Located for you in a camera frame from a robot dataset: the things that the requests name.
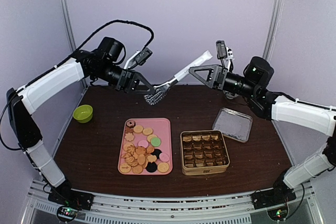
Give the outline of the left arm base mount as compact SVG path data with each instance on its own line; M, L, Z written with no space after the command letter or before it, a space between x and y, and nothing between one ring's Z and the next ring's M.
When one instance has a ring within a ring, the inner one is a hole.
M49 201L59 204L56 210L56 217L61 222L74 221L81 211L90 210L93 199L93 194L75 190L70 192L70 198L61 196L55 191L52 191L48 196Z

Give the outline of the metal serving tongs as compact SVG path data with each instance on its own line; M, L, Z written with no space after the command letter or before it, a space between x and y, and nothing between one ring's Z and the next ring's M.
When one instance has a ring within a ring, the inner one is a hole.
M212 59L212 54L207 50L205 51L201 56L196 58L194 61L192 61L190 64L185 66L182 70L180 70L178 73L176 73L170 80L154 86L155 93L154 94L146 94L144 95L145 101L149 105L156 105L159 103L167 94L168 90L176 85L178 82L183 80L188 74L189 69L191 67L198 67L202 65L204 62Z

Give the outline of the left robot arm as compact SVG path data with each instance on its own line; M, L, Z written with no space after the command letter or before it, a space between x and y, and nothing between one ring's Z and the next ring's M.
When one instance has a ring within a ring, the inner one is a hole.
M129 68L120 67L118 57L124 49L123 43L104 37L93 51L77 48L65 60L41 76L15 90L7 91L10 126L18 139L18 149L26 153L30 161L51 187L51 192L64 205L71 205L76 197L71 183L45 148L40 128L33 114L48 100L70 85L87 77L101 79L117 91L131 94L153 94L153 85L135 67L140 66L152 55L145 46L132 58Z

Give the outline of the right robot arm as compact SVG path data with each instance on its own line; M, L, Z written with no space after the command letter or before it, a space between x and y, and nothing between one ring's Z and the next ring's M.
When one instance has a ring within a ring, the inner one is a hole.
M306 155L283 172L269 192L272 203L279 204L289 191L335 169L335 107L295 99L280 91L269 91L274 69L269 62L254 56L243 75L231 73L221 65L190 67L189 72L207 87L237 94L246 99L254 115L272 121L280 133L286 150L295 137Z

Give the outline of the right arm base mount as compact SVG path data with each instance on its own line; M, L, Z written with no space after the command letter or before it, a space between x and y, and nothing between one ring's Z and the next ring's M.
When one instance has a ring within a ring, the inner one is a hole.
M251 194L254 209L267 210L267 215L272 221L285 221L289 217L288 203L296 199L296 194L292 191L283 194L277 189L256 190Z

